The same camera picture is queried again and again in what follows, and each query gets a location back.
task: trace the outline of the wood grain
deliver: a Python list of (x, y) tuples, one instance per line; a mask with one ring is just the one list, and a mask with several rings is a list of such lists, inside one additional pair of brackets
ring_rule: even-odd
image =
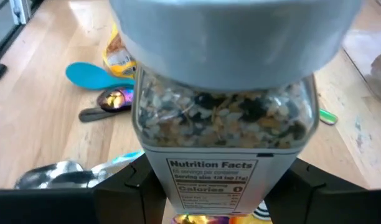
[[(105, 0), (45, 0), (2, 58), (8, 72), (0, 80), (0, 188), (37, 166), (73, 159), (90, 168), (140, 149), (129, 113), (79, 122), (78, 113), (95, 105), (99, 92), (79, 89), (65, 77), (72, 62), (102, 66), (110, 14)], [(321, 124), (300, 158), (363, 187), (381, 188), (381, 103), (343, 50), (316, 72), (316, 81), (321, 106), (339, 122)], [(168, 205), (164, 223), (173, 214)]]

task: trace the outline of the seasoning blend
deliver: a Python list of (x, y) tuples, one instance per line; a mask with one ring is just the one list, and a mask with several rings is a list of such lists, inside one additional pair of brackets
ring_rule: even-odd
[(313, 71), (361, 0), (110, 0), (133, 126), (180, 214), (251, 213), (318, 125)]

